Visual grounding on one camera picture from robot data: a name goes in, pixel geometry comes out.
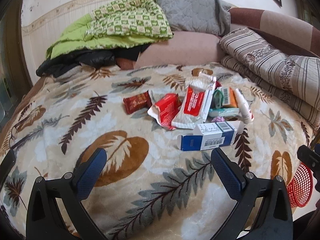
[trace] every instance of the black cloth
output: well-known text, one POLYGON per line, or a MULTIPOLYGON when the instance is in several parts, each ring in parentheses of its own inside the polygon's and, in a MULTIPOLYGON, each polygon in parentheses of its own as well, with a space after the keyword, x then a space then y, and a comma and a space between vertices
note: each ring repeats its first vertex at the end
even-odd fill
POLYGON ((129 49, 116 48, 113 49, 112 52, 115 55, 115 58, 126 58, 137 61, 139 54, 144 52, 150 45, 151 43, 135 46, 129 49))
POLYGON ((53 75, 57 78, 80 62, 95 68, 116 65, 115 56, 109 49, 81 49, 45 60, 36 70, 36 75, 53 75))

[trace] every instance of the red mesh basket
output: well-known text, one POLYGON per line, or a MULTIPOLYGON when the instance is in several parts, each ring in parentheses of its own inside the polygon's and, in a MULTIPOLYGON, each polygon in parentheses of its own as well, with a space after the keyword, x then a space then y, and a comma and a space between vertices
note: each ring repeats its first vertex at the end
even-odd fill
POLYGON ((313 189, 311 170, 300 164, 293 180, 287 186, 291 207, 304 207, 308 204, 313 189))

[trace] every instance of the screw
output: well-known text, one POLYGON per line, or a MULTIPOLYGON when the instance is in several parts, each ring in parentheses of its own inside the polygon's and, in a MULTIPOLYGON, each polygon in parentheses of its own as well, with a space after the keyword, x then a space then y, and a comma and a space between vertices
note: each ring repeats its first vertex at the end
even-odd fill
POLYGON ((65 179, 70 179, 72 177, 72 172, 67 172, 66 174, 63 175, 65 179))
POLYGON ((254 178, 254 174, 252 172, 247 172, 245 174, 245 176, 248 178, 248 179, 253 179, 254 178))
POLYGON ((283 178, 282 178, 280 175, 277 175, 277 176, 276 176, 276 180, 279 181, 279 182, 281 182, 281 181, 283 181, 283 178))
POLYGON ((41 182, 42 181, 42 177, 41 176, 39 176, 38 178, 36 178, 36 182, 41 182))

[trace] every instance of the lime green fabric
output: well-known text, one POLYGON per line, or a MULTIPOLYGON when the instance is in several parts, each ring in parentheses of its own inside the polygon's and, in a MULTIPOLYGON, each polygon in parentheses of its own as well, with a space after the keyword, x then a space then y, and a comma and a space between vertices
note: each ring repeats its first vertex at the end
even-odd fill
POLYGON ((47 49, 46 58, 76 49, 131 48, 172 37, 155 0, 115 0, 69 25, 47 49))

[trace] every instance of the white tube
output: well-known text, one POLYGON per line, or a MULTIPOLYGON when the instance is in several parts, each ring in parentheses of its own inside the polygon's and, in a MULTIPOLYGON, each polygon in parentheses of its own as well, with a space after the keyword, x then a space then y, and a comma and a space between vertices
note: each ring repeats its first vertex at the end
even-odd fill
POLYGON ((242 115, 243 122, 251 123, 254 120, 254 117, 249 108, 247 100, 245 100, 244 96, 240 93, 238 89, 234 90, 234 92, 238 103, 238 108, 240 109, 240 113, 242 115))

